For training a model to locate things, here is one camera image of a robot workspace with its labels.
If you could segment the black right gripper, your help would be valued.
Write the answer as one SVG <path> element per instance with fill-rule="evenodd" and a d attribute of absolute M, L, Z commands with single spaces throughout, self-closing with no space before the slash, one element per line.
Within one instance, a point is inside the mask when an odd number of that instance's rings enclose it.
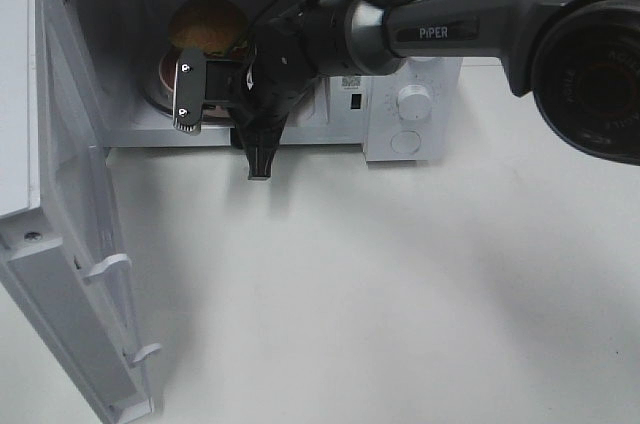
<path fill-rule="evenodd" d="M 249 180 L 267 180 L 292 110 L 318 79 L 306 51 L 302 13 L 282 14 L 256 27 L 251 52 L 234 78 L 229 110 L 248 165 Z"/>

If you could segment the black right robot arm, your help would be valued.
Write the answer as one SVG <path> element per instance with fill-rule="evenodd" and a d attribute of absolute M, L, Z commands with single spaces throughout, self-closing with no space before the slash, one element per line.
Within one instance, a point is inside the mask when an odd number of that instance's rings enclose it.
<path fill-rule="evenodd" d="M 270 177 L 319 79 L 386 76 L 415 57 L 495 58 L 564 142 L 639 161 L 639 0 L 305 0 L 257 27 L 235 80 L 250 177 Z"/>

